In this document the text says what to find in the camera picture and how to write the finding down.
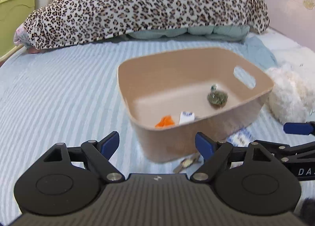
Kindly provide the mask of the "white fluffy plush toy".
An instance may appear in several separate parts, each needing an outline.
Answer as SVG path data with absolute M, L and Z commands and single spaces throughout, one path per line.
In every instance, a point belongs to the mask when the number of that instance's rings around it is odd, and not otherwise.
M 274 83 L 268 98 L 274 117 L 281 124 L 306 122 L 314 111 L 314 85 L 284 66 L 269 68 L 266 73 Z

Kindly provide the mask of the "white rectangular box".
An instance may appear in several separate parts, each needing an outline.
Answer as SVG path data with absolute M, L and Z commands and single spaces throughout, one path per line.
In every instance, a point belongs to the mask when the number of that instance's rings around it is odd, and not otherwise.
M 179 125 L 195 121 L 195 114 L 193 112 L 181 112 L 179 116 Z

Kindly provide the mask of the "hair clip with charm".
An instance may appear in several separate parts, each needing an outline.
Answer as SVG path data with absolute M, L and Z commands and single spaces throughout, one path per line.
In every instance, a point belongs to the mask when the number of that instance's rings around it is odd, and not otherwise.
M 199 161 L 200 154 L 197 152 L 193 154 L 192 156 L 183 159 L 180 164 L 173 170 L 174 174 L 178 174 L 181 171 L 185 170 L 186 168 L 190 167 L 194 163 L 197 163 Z

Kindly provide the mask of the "dark grey shaggy rug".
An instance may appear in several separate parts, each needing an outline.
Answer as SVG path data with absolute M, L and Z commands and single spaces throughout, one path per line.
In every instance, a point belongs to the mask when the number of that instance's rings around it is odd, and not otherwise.
M 305 224 L 315 226 L 315 199 L 306 198 L 301 201 L 298 204 L 295 213 Z

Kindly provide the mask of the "pink floral pillow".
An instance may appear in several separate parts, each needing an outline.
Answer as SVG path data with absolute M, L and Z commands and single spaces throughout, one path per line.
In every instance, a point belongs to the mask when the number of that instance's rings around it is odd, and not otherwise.
M 27 34 L 27 31 L 24 28 L 24 25 L 21 24 L 15 31 L 14 37 L 13 37 L 13 43 L 15 46 L 24 46 L 29 53 L 39 53 L 40 50 L 37 50 L 34 48 L 30 41 Z

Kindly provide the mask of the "leopard print blanket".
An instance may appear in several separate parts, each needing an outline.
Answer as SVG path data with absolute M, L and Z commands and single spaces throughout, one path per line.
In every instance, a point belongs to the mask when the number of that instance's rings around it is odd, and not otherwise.
M 264 0 L 54 0 L 23 23 L 38 50 L 95 42 L 145 30 L 270 24 Z

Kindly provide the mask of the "beige plastic storage bin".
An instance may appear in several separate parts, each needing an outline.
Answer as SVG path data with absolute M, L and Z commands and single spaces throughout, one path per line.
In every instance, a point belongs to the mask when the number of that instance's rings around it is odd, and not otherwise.
M 247 127 L 274 86 L 257 66 L 217 47 L 129 59 L 119 65 L 117 80 L 143 154 L 155 163 L 194 153 L 197 132 L 221 141 Z M 223 107 L 207 100 L 213 84 L 229 96 Z M 181 112 L 193 112 L 195 121 L 179 125 Z M 155 128 L 167 115 L 175 125 Z

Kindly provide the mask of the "blue white patterned box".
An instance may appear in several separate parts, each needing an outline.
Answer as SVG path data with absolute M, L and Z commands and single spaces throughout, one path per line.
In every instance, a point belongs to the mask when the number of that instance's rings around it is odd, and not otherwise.
M 247 147 L 249 143 L 254 141 L 254 138 L 246 128 L 241 128 L 227 137 L 226 140 L 235 147 Z

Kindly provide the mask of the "orange sock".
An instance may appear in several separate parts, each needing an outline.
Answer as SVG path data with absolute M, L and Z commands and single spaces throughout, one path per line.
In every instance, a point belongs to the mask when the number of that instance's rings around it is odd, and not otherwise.
M 163 128 L 174 126 L 175 122 L 170 115 L 164 116 L 161 120 L 155 125 L 155 128 Z

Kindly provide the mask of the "teal quilted comforter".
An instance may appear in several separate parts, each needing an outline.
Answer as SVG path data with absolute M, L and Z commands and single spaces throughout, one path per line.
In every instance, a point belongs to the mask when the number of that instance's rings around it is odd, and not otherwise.
M 152 40 L 162 37 L 173 38 L 184 34 L 204 36 L 210 40 L 239 42 L 244 40 L 250 32 L 248 25 L 228 26 L 196 26 L 168 30 L 141 30 L 128 35 L 134 39 Z

